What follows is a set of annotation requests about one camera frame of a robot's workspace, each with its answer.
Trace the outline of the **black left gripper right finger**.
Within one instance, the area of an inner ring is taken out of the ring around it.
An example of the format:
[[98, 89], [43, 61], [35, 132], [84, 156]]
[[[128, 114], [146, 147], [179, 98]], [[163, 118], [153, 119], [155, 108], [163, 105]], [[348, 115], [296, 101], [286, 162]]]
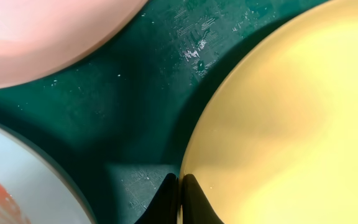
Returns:
[[181, 204], [183, 224], [223, 224], [193, 174], [183, 177]]

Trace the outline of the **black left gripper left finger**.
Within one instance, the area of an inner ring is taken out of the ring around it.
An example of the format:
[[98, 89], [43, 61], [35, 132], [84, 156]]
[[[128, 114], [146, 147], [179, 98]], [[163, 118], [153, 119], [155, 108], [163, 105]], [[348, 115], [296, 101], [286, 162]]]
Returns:
[[135, 224], [176, 224], [178, 210], [178, 178], [169, 173]]

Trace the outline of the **yellow-green plate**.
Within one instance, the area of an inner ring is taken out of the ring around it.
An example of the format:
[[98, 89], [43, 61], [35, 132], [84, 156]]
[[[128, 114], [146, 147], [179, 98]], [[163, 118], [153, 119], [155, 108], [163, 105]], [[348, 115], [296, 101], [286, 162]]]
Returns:
[[180, 175], [224, 223], [358, 223], [358, 0], [272, 32], [200, 116]]

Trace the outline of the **light blue plate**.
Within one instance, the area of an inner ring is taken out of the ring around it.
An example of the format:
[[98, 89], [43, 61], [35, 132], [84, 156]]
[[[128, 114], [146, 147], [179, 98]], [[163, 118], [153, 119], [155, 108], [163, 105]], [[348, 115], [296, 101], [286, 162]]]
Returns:
[[89, 203], [63, 168], [2, 125], [0, 223], [96, 223]]

